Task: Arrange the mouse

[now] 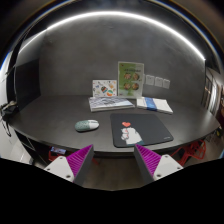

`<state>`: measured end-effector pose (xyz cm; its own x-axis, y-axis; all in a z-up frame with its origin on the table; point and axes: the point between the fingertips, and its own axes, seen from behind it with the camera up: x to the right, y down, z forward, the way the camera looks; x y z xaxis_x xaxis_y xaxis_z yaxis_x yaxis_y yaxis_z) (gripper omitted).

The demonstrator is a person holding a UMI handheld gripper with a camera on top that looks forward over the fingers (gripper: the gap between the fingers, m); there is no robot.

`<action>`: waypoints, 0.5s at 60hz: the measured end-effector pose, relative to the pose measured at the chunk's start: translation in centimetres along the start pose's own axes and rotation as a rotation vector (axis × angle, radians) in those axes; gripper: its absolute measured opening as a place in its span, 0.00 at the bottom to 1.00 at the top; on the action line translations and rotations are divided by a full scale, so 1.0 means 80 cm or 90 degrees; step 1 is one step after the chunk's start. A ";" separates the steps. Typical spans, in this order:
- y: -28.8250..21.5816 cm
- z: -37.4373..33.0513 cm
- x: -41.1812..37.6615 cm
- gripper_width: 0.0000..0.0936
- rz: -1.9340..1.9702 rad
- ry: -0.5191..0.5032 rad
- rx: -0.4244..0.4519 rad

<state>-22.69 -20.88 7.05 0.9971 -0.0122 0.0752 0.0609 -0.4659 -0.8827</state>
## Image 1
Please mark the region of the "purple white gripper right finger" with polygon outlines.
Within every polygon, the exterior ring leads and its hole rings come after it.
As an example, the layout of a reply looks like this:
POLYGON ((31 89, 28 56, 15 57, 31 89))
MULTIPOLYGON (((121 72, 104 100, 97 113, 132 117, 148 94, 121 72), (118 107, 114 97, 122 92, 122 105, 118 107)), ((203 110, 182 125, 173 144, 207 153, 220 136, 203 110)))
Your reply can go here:
POLYGON ((182 166, 170 155, 159 155, 141 145, 134 146, 134 156, 145 184, 180 171, 182 166))

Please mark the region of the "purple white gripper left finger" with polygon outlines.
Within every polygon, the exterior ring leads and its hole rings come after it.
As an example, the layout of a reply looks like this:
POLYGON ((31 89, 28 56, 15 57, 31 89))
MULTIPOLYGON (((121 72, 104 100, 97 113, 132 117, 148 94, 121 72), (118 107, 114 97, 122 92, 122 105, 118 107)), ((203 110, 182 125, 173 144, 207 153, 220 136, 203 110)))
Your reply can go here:
POLYGON ((67 157, 57 157, 45 168, 45 171, 82 186, 93 155, 94 148, 89 145, 67 157))

